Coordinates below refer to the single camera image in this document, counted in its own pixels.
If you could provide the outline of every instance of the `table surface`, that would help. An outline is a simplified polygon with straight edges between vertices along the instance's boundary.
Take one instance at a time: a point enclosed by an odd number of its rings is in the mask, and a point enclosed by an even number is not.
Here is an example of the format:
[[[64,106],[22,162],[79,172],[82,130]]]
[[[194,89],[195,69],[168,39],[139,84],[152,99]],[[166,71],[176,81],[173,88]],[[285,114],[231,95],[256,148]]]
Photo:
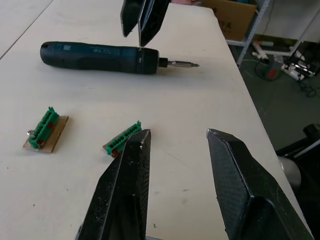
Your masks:
[[[198,68],[157,75],[42,63],[46,41],[137,46],[122,36],[118,0],[54,0],[0,60],[0,239],[74,238],[112,158],[102,145],[135,123],[151,129],[147,235],[227,240],[206,130],[243,140],[303,218],[212,10],[174,5],[147,45]],[[22,149],[53,106],[70,117],[54,153]]]
[[[52,0],[0,1],[0,59]]]

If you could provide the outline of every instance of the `cardboard box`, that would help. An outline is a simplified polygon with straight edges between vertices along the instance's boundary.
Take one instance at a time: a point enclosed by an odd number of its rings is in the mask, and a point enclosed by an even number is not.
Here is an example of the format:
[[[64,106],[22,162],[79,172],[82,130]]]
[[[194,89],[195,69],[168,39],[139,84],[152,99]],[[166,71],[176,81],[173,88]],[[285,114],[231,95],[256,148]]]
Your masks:
[[[203,0],[213,10],[225,39],[242,41],[257,9],[256,5],[231,0]]]

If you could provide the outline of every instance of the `cordless screwdriver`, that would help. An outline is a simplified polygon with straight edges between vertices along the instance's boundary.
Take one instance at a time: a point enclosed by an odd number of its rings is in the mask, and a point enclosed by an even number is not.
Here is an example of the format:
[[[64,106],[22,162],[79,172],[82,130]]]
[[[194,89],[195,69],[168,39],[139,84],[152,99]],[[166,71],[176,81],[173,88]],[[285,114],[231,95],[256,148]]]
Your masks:
[[[168,58],[159,57],[159,51],[155,49],[81,42],[45,42],[41,46],[40,56],[45,64],[53,67],[132,74],[155,74],[158,67],[199,66],[188,61],[169,61]]]

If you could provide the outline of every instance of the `metal shelf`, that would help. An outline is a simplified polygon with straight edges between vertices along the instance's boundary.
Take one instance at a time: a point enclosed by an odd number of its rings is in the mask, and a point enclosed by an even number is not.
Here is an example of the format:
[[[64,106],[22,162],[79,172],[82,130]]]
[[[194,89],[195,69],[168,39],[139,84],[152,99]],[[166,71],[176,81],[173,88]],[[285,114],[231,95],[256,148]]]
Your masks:
[[[236,61],[236,64],[238,66],[241,65],[241,62],[244,59],[244,56],[248,50],[248,47],[252,41],[252,38],[254,37],[254,35],[256,33],[258,25],[260,24],[261,19],[262,19],[263,15],[265,14],[266,9],[269,6],[270,0],[255,0],[255,2],[257,4],[257,11],[255,11],[254,17],[251,20],[249,28],[246,32],[245,37],[244,37],[244,40],[243,41],[226,40],[226,42],[229,45],[242,47],[242,51],[239,55],[239,58]]]

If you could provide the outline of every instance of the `terminal block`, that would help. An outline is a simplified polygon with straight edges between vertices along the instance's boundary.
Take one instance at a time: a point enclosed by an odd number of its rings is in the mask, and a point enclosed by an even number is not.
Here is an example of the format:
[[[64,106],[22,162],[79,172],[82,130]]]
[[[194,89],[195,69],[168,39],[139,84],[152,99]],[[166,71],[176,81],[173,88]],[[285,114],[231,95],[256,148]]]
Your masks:
[[[115,158],[124,149],[128,138],[140,131],[141,122],[138,121],[136,124],[132,125],[128,129],[120,133],[118,136],[116,136],[114,139],[112,139],[110,142],[108,142],[105,147],[106,153]]]
[[[50,106],[39,124],[36,126],[33,134],[29,137],[29,143],[34,149],[42,148],[52,133],[58,119],[59,115],[55,112],[54,108]]]

